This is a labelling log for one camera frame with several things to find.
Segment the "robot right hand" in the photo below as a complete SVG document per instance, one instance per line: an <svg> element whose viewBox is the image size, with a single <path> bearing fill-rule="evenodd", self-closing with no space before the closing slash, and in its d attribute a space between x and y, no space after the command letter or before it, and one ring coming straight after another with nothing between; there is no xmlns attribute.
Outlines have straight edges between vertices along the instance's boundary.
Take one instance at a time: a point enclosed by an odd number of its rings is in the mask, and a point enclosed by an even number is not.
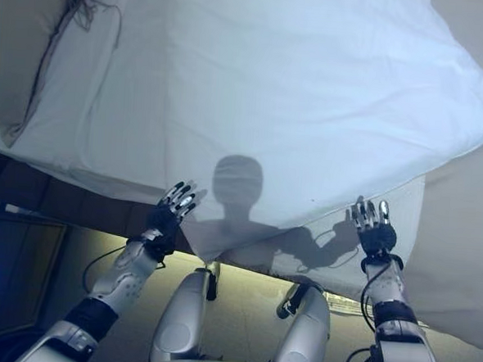
<svg viewBox="0 0 483 362"><path fill-rule="evenodd" d="M350 220L356 229L361 248L367 258L386 257L396 246L396 231L390 223L387 201L381 200L375 206L372 201L359 197L350 207Z"/></svg>

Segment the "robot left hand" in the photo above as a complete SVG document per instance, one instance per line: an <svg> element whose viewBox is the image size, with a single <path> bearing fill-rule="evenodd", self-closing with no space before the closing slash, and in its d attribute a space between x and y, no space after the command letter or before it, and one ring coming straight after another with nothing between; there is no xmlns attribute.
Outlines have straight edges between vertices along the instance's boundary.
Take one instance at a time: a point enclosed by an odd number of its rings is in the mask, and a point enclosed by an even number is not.
<svg viewBox="0 0 483 362"><path fill-rule="evenodd" d="M154 248L173 251L181 223L194 208L195 188L190 183L176 183L151 209L142 236Z"/></svg>

